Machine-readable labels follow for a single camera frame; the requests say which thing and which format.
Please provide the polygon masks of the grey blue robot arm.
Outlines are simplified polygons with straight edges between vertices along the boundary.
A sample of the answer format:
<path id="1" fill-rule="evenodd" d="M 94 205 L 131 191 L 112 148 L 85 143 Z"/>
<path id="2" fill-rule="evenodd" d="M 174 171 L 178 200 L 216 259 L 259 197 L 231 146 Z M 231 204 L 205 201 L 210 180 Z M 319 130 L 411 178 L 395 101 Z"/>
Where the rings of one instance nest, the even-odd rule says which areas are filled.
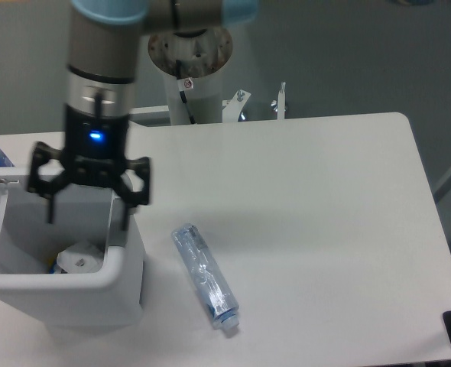
<path id="1" fill-rule="evenodd" d="M 110 189 L 123 219 L 151 200 L 151 159 L 125 155 L 141 38 L 196 34 L 252 21 L 257 1 L 73 1 L 64 140 L 35 144 L 26 189 L 47 201 L 69 185 Z"/>

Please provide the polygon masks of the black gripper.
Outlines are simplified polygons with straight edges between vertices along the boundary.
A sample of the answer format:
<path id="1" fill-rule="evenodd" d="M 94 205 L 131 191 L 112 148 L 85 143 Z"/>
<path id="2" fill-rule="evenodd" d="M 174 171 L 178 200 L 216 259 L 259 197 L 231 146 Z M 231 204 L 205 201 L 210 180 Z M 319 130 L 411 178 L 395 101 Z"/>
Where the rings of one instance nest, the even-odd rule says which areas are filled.
<path id="1" fill-rule="evenodd" d="M 48 204 L 47 222 L 54 223 L 56 195 L 70 182 L 89 187 L 112 188 L 123 202 L 121 230 L 128 231 L 130 216 L 151 202 L 151 159 L 125 158 L 129 116 L 100 116 L 65 107 L 63 150 L 37 141 L 31 156 L 26 191 Z M 63 170 L 51 180 L 40 169 L 58 161 Z"/>

